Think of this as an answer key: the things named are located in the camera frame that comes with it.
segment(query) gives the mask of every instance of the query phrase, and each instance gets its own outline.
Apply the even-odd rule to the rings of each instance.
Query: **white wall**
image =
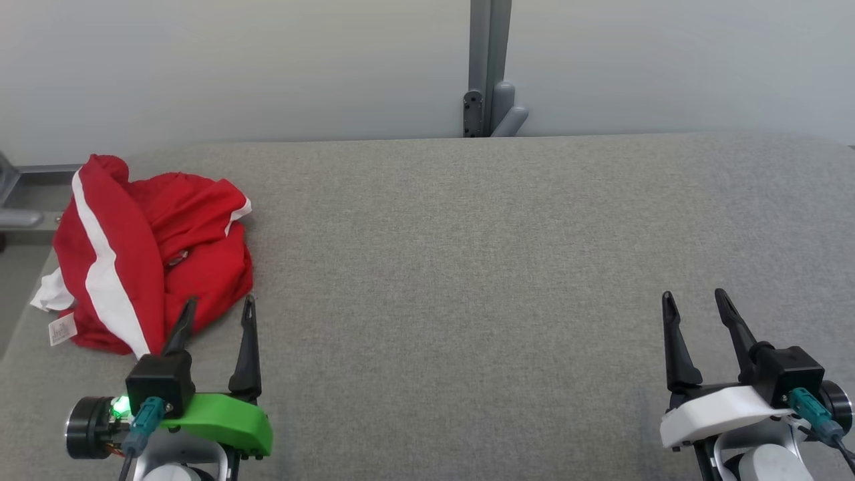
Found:
[[[855,144],[851,0],[520,0],[520,135],[762,129]]]
[[[3,0],[0,150],[460,136],[459,0]]]

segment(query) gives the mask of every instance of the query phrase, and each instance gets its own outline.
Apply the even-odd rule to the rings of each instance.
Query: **red jacket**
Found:
[[[198,299],[197,332],[252,288],[235,222],[251,203],[231,182],[181,173],[130,182],[120,158],[93,155],[72,189],[53,241],[59,270],[32,304],[68,308],[62,299],[73,297],[78,345],[159,353],[187,299]]]

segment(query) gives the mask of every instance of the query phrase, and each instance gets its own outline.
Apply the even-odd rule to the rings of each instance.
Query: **metal frame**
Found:
[[[464,137],[512,137],[528,118],[526,108],[514,106],[514,86],[503,81],[510,7],[511,0],[471,0]]]
[[[32,175],[71,173],[80,168],[78,164],[30,165],[15,167],[0,152],[0,235],[9,231],[53,231],[59,225],[62,212],[6,209],[12,192],[21,181]]]

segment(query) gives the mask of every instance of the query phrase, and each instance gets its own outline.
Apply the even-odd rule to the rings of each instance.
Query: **gray felt surface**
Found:
[[[660,297],[707,382],[735,380],[713,289],[760,339],[855,392],[855,151],[812,137],[201,145],[132,175],[226,177],[252,199],[274,455],[245,479],[700,479],[662,449]],[[192,345],[224,389],[239,309]],[[62,423],[130,357],[49,348],[28,309],[0,365],[3,479],[114,479]],[[850,476],[803,447],[817,479]]]

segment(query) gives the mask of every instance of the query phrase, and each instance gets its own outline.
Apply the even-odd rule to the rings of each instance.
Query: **care label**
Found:
[[[50,345],[52,347],[76,336],[77,324],[74,323],[74,314],[62,316],[48,324],[48,333],[50,333]]]

